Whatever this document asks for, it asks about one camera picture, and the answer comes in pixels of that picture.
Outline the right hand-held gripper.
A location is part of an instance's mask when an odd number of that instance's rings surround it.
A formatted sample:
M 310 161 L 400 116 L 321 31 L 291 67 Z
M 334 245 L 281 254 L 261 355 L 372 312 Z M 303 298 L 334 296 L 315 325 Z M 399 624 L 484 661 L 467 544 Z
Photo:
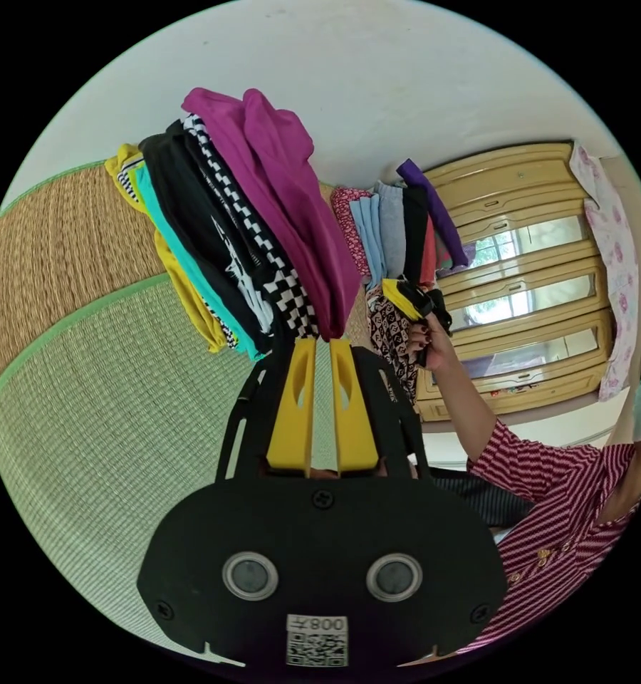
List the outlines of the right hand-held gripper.
M 405 279 L 383 279 L 382 293 L 410 321 L 418 322 L 434 314 L 452 339 L 452 318 L 439 290 L 424 291 Z

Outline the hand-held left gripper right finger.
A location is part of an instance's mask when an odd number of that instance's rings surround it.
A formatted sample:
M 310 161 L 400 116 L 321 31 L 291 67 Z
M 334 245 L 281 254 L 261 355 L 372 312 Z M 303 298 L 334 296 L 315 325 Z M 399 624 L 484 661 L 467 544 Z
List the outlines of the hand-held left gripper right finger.
M 371 471 L 378 464 L 378 453 L 352 346 L 345 339 L 333 339 L 329 346 L 338 473 Z

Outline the person's right hand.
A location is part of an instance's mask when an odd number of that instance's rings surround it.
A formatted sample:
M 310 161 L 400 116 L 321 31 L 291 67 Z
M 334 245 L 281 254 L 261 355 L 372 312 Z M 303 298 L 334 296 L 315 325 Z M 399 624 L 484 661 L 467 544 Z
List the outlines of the person's right hand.
M 406 350 L 411 361 L 433 373 L 458 362 L 450 335 L 432 313 L 411 324 Z

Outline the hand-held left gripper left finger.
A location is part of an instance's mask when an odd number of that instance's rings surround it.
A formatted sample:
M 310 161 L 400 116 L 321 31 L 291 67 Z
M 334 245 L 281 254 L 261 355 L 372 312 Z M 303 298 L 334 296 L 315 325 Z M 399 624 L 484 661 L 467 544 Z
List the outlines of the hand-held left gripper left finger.
M 316 339 L 298 339 L 289 355 L 285 382 L 266 453 L 269 467 L 285 475 L 310 475 L 315 366 Z

